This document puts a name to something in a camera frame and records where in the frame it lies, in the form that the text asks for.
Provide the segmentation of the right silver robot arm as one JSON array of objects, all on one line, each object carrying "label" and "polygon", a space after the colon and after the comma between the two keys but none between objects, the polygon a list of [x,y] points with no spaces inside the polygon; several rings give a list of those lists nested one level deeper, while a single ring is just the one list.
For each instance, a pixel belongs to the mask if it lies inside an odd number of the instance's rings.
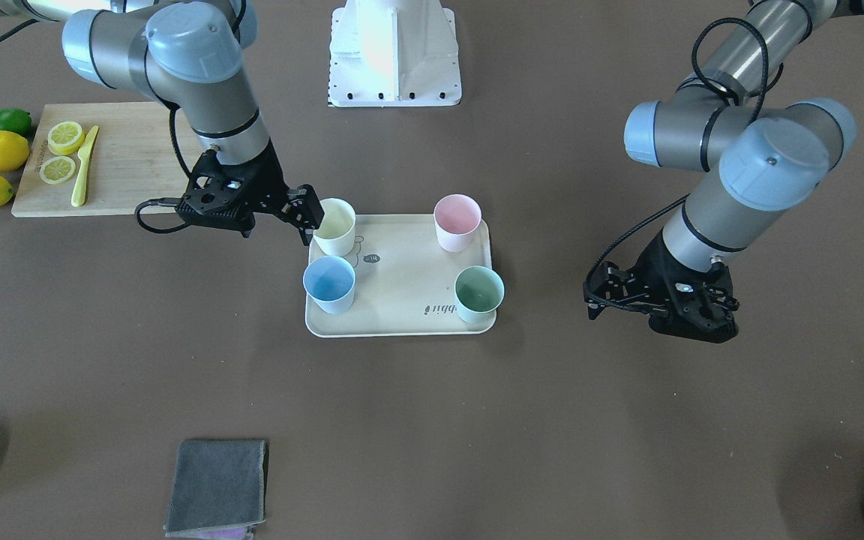
[{"label": "right silver robot arm", "polygon": [[183,112],[202,154],[183,167],[168,206],[183,228],[236,230],[248,237],[257,213],[294,226],[304,245],[323,221],[311,185],[285,184],[277,152],[249,83],[242,51],[255,37],[246,1],[0,1],[21,27],[61,22],[63,55],[83,79],[138,92]]}]

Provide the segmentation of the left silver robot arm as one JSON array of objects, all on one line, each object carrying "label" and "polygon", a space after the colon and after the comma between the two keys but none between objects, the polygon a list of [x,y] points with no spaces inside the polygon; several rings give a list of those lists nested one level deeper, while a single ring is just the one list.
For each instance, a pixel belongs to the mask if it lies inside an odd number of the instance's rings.
[{"label": "left silver robot arm", "polygon": [[848,15],[864,15],[864,1],[753,1],[744,17],[703,29],[692,72],[670,100],[628,114],[632,160],[703,180],[657,212],[668,220],[631,268],[598,257],[583,283],[590,320],[613,308],[646,315],[658,334],[709,343],[737,336],[729,261],[809,198],[857,138],[843,103],[766,109],[765,97],[796,45]]}]

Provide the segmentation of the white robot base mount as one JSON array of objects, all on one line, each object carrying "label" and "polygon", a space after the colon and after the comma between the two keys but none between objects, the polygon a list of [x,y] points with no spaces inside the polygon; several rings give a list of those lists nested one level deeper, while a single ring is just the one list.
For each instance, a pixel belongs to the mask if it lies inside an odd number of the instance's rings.
[{"label": "white robot base mount", "polygon": [[439,1],[347,1],[332,11],[329,52],[329,106],[462,100],[455,14]]}]

